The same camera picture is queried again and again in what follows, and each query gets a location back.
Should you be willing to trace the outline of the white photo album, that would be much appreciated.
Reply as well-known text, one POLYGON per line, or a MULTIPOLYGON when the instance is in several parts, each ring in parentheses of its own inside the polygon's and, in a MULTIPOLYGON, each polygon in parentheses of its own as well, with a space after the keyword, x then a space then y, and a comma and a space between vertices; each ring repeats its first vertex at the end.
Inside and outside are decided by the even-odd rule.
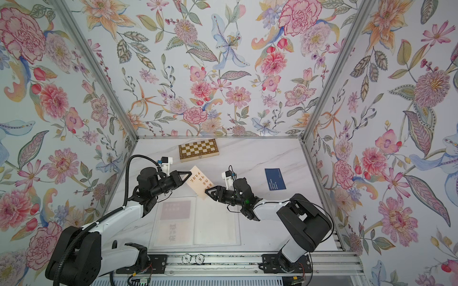
POLYGON ((240 244, 239 217, 229 212, 225 206, 210 199, 202 200, 197 197, 182 197, 168 199, 161 203, 156 212, 154 229, 151 234, 149 247, 153 249, 174 249, 193 247, 222 247, 240 244), (189 200, 192 209, 189 219, 160 220, 162 206, 172 201, 189 200), (187 222, 193 230, 191 245, 169 245, 160 247, 155 245, 157 229, 161 222, 187 222))

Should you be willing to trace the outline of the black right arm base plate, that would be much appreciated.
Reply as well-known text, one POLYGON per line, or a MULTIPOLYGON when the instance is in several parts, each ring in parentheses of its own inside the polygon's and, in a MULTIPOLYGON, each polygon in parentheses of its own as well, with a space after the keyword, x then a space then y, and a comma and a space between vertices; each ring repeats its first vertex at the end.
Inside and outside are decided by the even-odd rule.
POLYGON ((290 262, 280 253, 263 254, 259 269, 265 274, 309 274, 312 273, 310 257, 302 255, 296 262, 290 262))

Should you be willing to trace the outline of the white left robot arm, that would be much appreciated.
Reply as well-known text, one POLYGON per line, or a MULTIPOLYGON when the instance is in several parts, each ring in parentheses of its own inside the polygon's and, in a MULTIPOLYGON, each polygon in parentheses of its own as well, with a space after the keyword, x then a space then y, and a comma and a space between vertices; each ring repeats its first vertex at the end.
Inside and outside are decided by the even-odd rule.
POLYGON ((45 276, 55 286, 89 286, 99 276, 121 268, 144 270, 151 264, 147 247, 126 243, 112 249, 104 244, 128 225, 144 218, 156 206, 161 194, 181 187, 191 171, 160 174, 156 168, 145 168, 137 177, 137 186, 122 206, 99 220, 82 227, 69 226, 61 234, 45 276))

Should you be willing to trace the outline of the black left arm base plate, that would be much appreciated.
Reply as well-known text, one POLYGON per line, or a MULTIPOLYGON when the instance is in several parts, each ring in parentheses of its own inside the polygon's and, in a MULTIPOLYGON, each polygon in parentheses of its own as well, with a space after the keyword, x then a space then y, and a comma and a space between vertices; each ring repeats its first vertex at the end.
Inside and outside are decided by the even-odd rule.
POLYGON ((167 266, 167 255, 148 255, 148 258, 141 257, 133 265, 120 268, 116 274, 164 274, 167 266))

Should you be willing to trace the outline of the beige card red characters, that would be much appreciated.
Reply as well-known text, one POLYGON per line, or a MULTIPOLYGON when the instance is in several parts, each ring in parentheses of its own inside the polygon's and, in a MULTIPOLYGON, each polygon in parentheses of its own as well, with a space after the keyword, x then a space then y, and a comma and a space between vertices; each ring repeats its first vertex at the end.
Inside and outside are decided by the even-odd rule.
POLYGON ((187 222, 161 222, 157 229, 155 245, 191 245, 193 230, 187 222))

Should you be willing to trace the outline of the dark blue card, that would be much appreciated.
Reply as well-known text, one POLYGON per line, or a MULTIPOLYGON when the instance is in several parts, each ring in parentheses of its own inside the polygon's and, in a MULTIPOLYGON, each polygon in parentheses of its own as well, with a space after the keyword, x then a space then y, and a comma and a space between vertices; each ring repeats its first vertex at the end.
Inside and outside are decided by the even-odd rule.
POLYGON ((265 169, 266 180, 270 191, 286 189, 286 184, 279 168, 265 169))

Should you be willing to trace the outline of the pale beige card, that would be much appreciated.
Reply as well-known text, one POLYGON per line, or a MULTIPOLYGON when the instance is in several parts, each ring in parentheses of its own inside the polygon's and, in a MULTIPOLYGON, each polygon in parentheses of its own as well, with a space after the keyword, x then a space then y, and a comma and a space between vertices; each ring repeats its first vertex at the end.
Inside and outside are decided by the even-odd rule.
POLYGON ((191 177, 186 181, 186 184, 198 195, 202 200, 208 198, 206 190, 215 187, 215 184, 197 167, 191 168, 191 177))

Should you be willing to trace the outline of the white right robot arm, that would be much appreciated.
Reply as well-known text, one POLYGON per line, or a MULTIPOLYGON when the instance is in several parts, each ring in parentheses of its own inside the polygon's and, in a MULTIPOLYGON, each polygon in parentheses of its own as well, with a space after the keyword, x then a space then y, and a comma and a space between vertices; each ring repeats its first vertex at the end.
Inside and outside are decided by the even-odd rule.
POLYGON ((279 261, 291 265, 307 253, 312 253, 332 232, 333 223, 321 207, 295 194, 288 200, 268 201, 257 197, 246 178, 233 181, 232 189, 223 186, 209 188, 205 194, 227 206, 239 206, 240 213, 253 221, 279 221, 289 233, 279 251, 279 261))

